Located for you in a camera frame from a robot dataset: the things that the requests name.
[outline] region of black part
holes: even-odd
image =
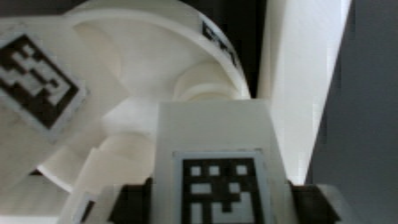
[[[149,224],[151,183],[149,178],[144,185],[122,186],[108,217],[108,222],[114,224]]]
[[[336,224],[341,220],[316,185],[291,186],[300,224]]]

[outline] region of gray wall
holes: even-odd
[[[307,182],[337,186],[366,223],[398,223],[398,1],[352,8]]]

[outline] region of sticker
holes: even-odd
[[[272,223],[265,168],[257,153],[177,153],[181,224]]]
[[[50,141],[80,107],[85,87],[19,28],[0,42],[0,99]]]
[[[202,21],[202,36],[208,38],[208,40],[213,42],[215,46],[220,48],[225,57],[231,60],[231,63],[243,74],[241,65],[240,65],[240,59],[238,54],[233,48],[233,44],[227,40],[227,37],[220,31],[220,28],[217,27],[215,23],[208,19],[208,17],[201,14],[201,21]]]

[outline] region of qr-like code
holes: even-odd
[[[252,158],[183,160],[183,224],[263,224]]]
[[[51,130],[80,88],[26,34],[0,48],[0,92],[25,120]]]
[[[220,48],[224,55],[227,56],[234,67],[238,67],[238,56],[233,51],[233,46],[227,46],[229,44],[225,43],[224,38],[217,35],[213,29],[209,28],[209,25],[202,21],[202,35],[208,38],[208,40],[213,42],[217,47]]]

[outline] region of dark background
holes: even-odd
[[[0,16],[64,13],[83,0],[0,0]],[[256,96],[266,0],[185,0],[218,24]],[[398,1],[355,0],[307,183],[332,184],[364,223],[398,223]]]

